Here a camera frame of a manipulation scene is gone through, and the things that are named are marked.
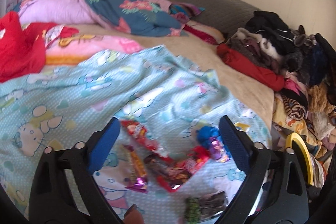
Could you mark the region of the left hand with painted nails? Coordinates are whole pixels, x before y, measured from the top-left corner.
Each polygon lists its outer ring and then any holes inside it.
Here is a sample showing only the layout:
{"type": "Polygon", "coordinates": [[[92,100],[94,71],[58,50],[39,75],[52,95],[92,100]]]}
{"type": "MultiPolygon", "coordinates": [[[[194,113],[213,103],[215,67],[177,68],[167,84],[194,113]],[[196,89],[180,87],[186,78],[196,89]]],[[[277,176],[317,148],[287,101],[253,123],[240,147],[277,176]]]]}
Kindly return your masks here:
{"type": "Polygon", "coordinates": [[[137,205],[133,204],[123,216],[124,224],[144,224],[142,214],[138,211],[137,205]]]}

